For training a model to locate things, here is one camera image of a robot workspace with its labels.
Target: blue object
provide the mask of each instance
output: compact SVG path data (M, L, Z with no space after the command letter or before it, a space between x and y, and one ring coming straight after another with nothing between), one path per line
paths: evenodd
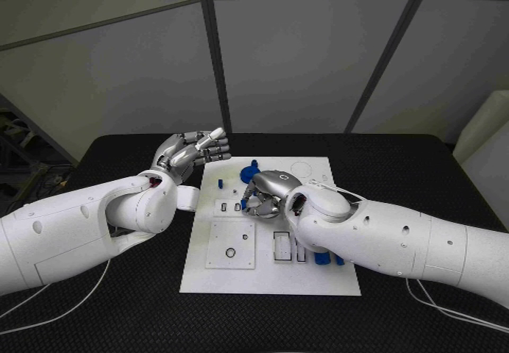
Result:
M338 255L337 255L337 263L338 263L339 266L344 266L344 265L345 265L345 260L344 260L344 258L339 257Z
M331 264L331 254L328 252L316 252L315 253L315 263L318 265L329 265Z
M241 170L241 180L250 184L253 176L260 173L257 160L251 161L251 165Z

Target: wire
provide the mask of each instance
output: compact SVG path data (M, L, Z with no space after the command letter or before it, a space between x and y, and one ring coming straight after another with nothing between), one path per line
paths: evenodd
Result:
M60 320L64 316L67 316L68 314L71 314L74 312L76 309L78 309L80 305L86 302L86 300L89 300L90 296L93 295L93 292L96 292L96 289L99 289L99 285L102 284L102 281L103 281L103 278L107 274L107 271L109 271L109 267L110 267L110 262L112 260L109 260L107 262L107 267L104 268L104 272L103 272L103 275L102 275L102 278L99 279L99 283L96 284L93 290L90 291L90 293L87 294L86 298L81 300L81 302L74 306L74 308L71 310L68 310L61 316L58 316L57 318L53 318L51 320L48 321L44 321L44 322L40 322L38 324L34 324L34 325L29 325L29 326L25 326L25 327L19 327L18 329L9 329L8 331L3 331L0 332L0 336L2 335L6 335L8 333L12 333L12 332L18 332L18 331L24 331L25 329L32 329L34 327L38 327L38 326L42 326L42 325L47 325L50 324L51 322Z
M31 298L28 298L24 302L21 302L12 309L9 309L9 310L0 315L0 318L3 318L9 313L12 313L21 306L24 306L25 303L28 303L28 302L41 294L41 292L42 292L50 286L51 286L51 284L50 284L50 285L45 285L45 286L42 287L42 289L38 290L38 292L35 293L35 295L34 295Z
M427 305L429 307L436 308L438 311L442 312L442 314L445 314L446 316L449 316L450 318L453 318L453 319L456 319L456 320L466 321L466 322L469 322L469 323L472 323L472 324L485 326L485 327L488 327L488 328L491 328L491 329L497 329L498 331L501 331L501 332L504 332L504 333L509 333L509 327L505 327L505 326L501 326L501 325L498 325L498 324L494 324L492 322L485 321L485 320L482 320L481 318L476 318L475 316L469 316L468 314L459 313L458 311L453 311L452 309L448 309L446 307L440 307L440 306L436 304L436 301L433 300L432 295L430 295L430 293L427 292L427 289L425 288L425 285L423 285L422 281L417 279L417 283L419 283L419 285L420 285L420 287L422 287L422 289L423 289L423 291L425 291L425 293L426 293L426 295L427 295L427 298L430 299L430 302L432 302L432 303L429 303L429 302L426 302L425 300L422 300L422 299L416 296L414 292L412 291L412 286L410 286L410 284L409 284L409 279L406 279L406 280L407 280L407 289L409 289L409 293L412 294L412 296L414 297L414 299L416 299L422 304Z

